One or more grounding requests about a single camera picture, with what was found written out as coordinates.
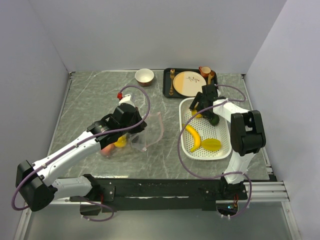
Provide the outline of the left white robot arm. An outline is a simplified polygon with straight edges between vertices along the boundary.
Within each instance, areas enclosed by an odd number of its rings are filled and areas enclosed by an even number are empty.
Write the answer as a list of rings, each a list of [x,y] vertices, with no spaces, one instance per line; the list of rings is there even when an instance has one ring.
[[[137,107],[121,103],[113,113],[93,122],[74,141],[50,156],[34,163],[22,161],[17,166],[14,193],[20,194],[33,212],[59,198],[80,196],[88,201],[95,200],[100,185],[92,175],[59,177],[77,162],[117,142],[121,136],[140,133],[146,126]]]

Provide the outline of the green avocado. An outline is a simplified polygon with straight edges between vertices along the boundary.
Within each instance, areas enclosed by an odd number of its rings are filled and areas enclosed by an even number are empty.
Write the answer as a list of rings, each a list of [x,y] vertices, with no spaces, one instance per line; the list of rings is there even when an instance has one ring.
[[[220,117],[218,115],[214,115],[210,120],[209,120],[209,123],[212,125],[212,126],[217,126],[220,122]]]

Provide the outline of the yellow banana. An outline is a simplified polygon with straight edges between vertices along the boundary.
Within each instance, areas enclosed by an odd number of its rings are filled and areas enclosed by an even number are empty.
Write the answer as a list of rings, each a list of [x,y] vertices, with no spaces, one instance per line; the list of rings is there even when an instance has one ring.
[[[190,149],[190,152],[194,152],[201,146],[201,137],[199,133],[189,124],[185,126],[185,130],[190,133],[193,138],[193,147]]]

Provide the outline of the round yellow orange fruit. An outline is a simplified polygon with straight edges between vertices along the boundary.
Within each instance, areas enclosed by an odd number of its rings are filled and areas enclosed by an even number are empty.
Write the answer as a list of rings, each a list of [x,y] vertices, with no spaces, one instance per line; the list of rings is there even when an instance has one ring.
[[[192,116],[195,116],[195,118],[202,118],[203,116],[200,114],[200,113],[198,113],[198,111],[197,110],[195,110],[195,109],[193,109],[192,111],[191,111],[191,115]]]

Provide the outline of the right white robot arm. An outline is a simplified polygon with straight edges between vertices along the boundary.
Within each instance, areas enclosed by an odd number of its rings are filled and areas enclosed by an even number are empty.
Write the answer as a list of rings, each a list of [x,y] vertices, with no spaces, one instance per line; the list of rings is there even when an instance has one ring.
[[[204,85],[189,106],[196,110],[212,126],[217,126],[223,118],[230,123],[230,143],[232,155],[224,171],[225,183],[219,186],[219,195],[224,199],[232,198],[236,184],[244,180],[244,173],[254,156],[266,145],[266,136],[261,113],[258,110],[247,110],[235,105],[243,99],[227,99],[218,96],[215,85]]]

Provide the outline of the clear zip top bag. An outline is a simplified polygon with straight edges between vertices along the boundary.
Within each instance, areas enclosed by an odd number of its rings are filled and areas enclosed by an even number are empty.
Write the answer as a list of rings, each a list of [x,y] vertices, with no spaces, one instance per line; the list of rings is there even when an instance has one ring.
[[[161,140],[164,134],[164,126],[161,113],[149,113],[144,120],[147,127],[140,133],[126,133],[126,145],[140,151],[145,152],[148,147]]]

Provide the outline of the yellow lemon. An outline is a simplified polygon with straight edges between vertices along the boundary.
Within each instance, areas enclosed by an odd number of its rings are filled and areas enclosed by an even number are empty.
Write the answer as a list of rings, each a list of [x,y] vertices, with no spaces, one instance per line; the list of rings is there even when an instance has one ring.
[[[118,138],[116,142],[113,143],[117,148],[124,148],[127,145],[127,137],[125,135]]]

